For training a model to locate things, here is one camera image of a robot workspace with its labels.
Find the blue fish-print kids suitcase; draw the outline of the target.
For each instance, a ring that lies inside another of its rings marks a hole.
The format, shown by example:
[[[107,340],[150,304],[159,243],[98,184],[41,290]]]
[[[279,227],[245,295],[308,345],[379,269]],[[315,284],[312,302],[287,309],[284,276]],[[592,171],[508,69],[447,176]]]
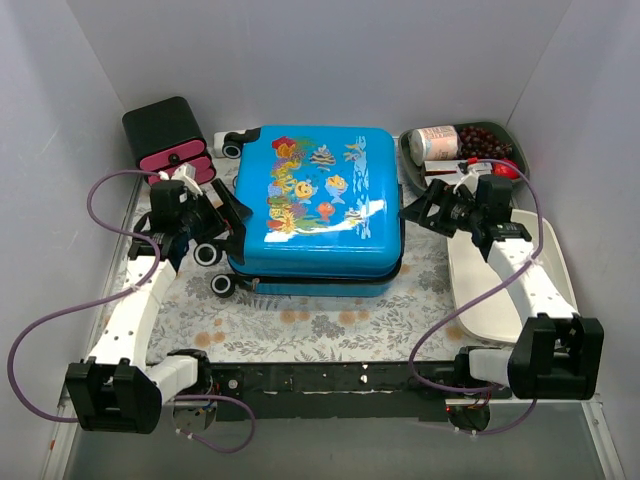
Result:
[[[213,277],[220,298],[376,297],[398,275],[405,229],[395,142],[383,129],[267,125],[234,132],[245,264]]]

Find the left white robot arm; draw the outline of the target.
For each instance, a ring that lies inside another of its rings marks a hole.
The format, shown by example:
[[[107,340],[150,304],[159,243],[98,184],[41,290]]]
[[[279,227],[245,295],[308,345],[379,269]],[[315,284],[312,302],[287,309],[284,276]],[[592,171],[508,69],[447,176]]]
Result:
[[[158,313],[177,277],[189,245],[206,253],[211,265],[234,240],[251,211],[223,181],[212,183],[221,203],[186,178],[160,180],[150,191],[151,209],[131,234],[125,285],[110,321],[86,359],[69,365],[65,386],[80,426],[87,431],[149,434],[164,404],[185,394],[205,398],[214,385],[206,353],[170,352],[155,366],[146,364]]]

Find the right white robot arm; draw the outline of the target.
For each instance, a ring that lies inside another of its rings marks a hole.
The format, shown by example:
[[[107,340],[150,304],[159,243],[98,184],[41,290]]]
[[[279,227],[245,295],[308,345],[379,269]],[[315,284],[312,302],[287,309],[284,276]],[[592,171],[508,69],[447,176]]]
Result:
[[[512,187],[510,179],[494,174],[480,176],[474,191],[436,179],[399,213],[446,237],[469,233],[500,278],[500,284],[463,305],[462,312],[505,290],[521,321],[510,349],[463,348],[454,360],[453,385],[445,389],[471,398],[501,386],[519,399],[589,400],[596,390],[603,326],[580,315],[537,264],[543,239],[513,221]]]

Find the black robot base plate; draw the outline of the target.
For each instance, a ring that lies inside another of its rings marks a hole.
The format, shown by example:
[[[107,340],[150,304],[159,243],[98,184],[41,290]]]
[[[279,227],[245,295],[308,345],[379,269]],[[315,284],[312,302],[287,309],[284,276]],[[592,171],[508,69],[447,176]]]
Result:
[[[205,401],[179,401],[180,425],[203,431],[213,421],[413,418],[488,429],[494,400],[510,392],[461,395],[421,384],[403,362],[209,363]]]

